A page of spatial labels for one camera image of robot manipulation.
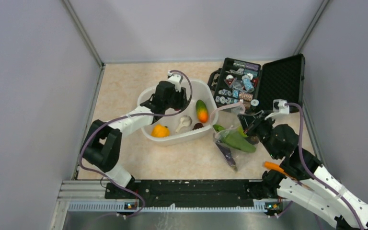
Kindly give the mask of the green toy leaf vegetable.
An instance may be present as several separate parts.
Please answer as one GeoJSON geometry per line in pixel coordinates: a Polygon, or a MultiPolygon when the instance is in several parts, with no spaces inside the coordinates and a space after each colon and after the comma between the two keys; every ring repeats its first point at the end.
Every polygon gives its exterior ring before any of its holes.
{"type": "Polygon", "coordinates": [[[218,134],[217,139],[227,146],[246,153],[254,153],[256,151],[256,147],[241,137],[236,129],[227,129],[218,124],[214,124],[213,129],[218,134]]]}

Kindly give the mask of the green toy lime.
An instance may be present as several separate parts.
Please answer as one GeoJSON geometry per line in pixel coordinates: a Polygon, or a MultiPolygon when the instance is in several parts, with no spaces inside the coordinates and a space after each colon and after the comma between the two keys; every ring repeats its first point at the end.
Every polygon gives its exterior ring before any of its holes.
{"type": "Polygon", "coordinates": [[[247,138],[248,137],[248,135],[246,135],[245,133],[244,133],[244,130],[243,130],[243,128],[242,128],[242,126],[239,126],[238,128],[237,128],[237,132],[240,134],[240,136],[241,137],[243,137],[243,138],[247,138]]]}

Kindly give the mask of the purple toy eggplant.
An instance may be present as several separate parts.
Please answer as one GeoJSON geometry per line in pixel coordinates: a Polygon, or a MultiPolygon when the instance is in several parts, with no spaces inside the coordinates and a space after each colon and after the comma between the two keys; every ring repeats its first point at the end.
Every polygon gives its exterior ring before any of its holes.
{"type": "Polygon", "coordinates": [[[222,155],[224,156],[224,159],[226,160],[227,164],[235,171],[238,171],[238,168],[236,166],[236,162],[232,156],[230,148],[226,147],[223,143],[216,142],[215,143],[222,155]]]}

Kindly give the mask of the dark brown toy fruit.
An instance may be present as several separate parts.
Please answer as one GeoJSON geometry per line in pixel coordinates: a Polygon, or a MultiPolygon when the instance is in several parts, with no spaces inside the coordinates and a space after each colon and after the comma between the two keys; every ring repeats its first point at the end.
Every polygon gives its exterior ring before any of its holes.
{"type": "Polygon", "coordinates": [[[196,124],[193,126],[192,130],[201,129],[201,128],[203,128],[203,127],[204,127],[204,125],[203,125],[202,123],[196,123],[196,124]]]}

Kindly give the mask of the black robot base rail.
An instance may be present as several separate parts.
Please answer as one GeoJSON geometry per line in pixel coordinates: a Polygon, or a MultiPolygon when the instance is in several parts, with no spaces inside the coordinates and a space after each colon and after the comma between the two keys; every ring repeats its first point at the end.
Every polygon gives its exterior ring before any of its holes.
{"type": "Polygon", "coordinates": [[[136,180],[127,191],[108,183],[106,199],[133,199],[146,207],[252,207],[259,200],[279,202],[262,180],[136,180]]]}

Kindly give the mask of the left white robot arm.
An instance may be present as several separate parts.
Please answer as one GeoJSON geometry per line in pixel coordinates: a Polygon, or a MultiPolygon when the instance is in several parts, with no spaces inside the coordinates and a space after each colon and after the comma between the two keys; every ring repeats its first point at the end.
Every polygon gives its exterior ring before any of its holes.
{"type": "Polygon", "coordinates": [[[186,89],[180,83],[161,81],[151,97],[130,113],[107,122],[94,121],[81,148],[80,159],[85,159],[97,167],[101,175],[113,181],[121,197],[131,197],[135,190],[133,177],[118,164],[122,138],[156,123],[167,115],[168,109],[177,113],[184,111],[188,100],[186,89]]]}

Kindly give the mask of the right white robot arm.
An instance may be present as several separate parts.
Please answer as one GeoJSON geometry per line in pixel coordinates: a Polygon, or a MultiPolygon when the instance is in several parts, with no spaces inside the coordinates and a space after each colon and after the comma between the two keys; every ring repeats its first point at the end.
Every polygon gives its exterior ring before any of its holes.
{"type": "Polygon", "coordinates": [[[269,170],[262,175],[262,192],[276,195],[304,207],[336,230],[368,230],[368,204],[351,193],[309,151],[301,148],[298,135],[287,124],[261,111],[238,115],[244,133],[257,137],[270,156],[281,160],[283,172],[269,170]]]}

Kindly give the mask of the clear zip top bag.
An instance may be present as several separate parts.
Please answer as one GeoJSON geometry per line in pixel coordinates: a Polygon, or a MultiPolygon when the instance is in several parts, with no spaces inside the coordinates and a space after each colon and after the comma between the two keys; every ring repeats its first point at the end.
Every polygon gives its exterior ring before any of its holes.
{"type": "Polygon", "coordinates": [[[256,144],[251,137],[244,134],[239,115],[245,115],[246,107],[243,101],[224,105],[212,111],[213,141],[219,149],[228,166],[235,172],[256,152],[256,144]]]}

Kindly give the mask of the white plastic tub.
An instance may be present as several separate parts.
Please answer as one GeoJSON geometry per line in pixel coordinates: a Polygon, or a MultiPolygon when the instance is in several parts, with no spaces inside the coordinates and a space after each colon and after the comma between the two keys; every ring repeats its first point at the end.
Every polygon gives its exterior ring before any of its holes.
{"type": "Polygon", "coordinates": [[[214,97],[208,87],[208,85],[199,79],[190,79],[193,88],[192,100],[188,107],[180,114],[170,117],[162,117],[158,122],[153,125],[148,125],[141,128],[142,133],[146,138],[153,141],[154,143],[161,146],[175,145],[178,143],[183,143],[195,139],[199,139],[207,134],[211,133],[212,126],[218,121],[218,114],[214,114],[212,119],[208,119],[206,123],[203,124],[202,128],[193,129],[196,123],[200,121],[196,114],[196,102],[202,100],[206,104],[208,114],[211,114],[217,106],[215,104],[214,97]],[[179,132],[175,132],[178,125],[180,124],[180,118],[184,115],[191,117],[192,124],[188,127],[183,127],[179,132]],[[151,136],[153,128],[161,124],[162,126],[167,126],[170,135],[163,138],[156,138],[151,136]]]}

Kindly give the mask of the green orange toy mango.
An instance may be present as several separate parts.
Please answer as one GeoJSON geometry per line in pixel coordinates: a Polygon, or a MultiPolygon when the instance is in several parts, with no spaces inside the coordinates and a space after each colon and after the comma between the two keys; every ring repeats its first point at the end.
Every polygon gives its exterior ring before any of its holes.
{"type": "Polygon", "coordinates": [[[197,100],[196,102],[196,115],[198,120],[201,123],[206,123],[209,119],[209,115],[208,115],[208,110],[207,110],[207,106],[204,103],[204,101],[202,100],[197,100]]]}

